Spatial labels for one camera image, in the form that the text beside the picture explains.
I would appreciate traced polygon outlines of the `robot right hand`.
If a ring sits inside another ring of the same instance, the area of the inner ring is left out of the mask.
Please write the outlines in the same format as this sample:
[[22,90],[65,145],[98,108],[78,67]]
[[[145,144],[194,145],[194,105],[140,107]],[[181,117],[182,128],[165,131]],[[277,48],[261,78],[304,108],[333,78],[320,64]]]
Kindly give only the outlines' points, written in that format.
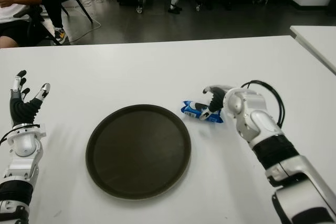
[[210,92],[213,96],[208,108],[202,112],[199,119],[206,120],[210,115],[223,108],[223,100],[226,93],[232,89],[231,86],[213,85],[203,89],[203,94]]

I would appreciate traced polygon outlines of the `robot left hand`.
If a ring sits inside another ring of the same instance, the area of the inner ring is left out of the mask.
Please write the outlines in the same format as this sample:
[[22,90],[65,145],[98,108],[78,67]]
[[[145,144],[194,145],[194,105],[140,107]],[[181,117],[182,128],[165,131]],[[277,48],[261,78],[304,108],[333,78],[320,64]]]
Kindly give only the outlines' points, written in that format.
[[50,84],[45,83],[33,99],[25,102],[26,95],[30,92],[30,88],[22,90],[26,83],[26,70],[21,70],[14,78],[11,88],[9,100],[9,111],[13,123],[13,127],[21,124],[33,124],[35,116],[39,112],[41,105],[47,95],[50,93]]

